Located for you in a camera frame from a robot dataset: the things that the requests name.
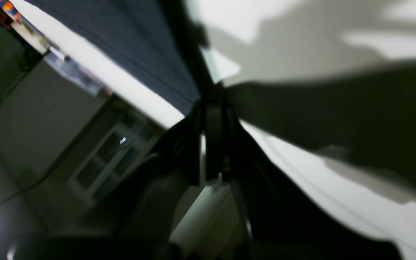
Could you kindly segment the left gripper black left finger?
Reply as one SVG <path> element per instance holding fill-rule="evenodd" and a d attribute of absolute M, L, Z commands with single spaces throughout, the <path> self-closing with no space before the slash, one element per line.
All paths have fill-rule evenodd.
<path fill-rule="evenodd" d="M 200 135 L 203 109 L 190 114 L 162 135 L 136 169 L 142 183 L 136 200 L 136 227 L 171 231 L 178 204 L 191 186 L 200 184 Z"/>

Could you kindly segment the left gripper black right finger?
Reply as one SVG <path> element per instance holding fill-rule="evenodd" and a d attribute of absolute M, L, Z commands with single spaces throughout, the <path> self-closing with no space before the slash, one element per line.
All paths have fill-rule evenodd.
<path fill-rule="evenodd" d="M 224 181 L 230 172 L 229 139 L 226 123 L 226 104 L 211 99 L 205 106 L 206 179 Z"/>

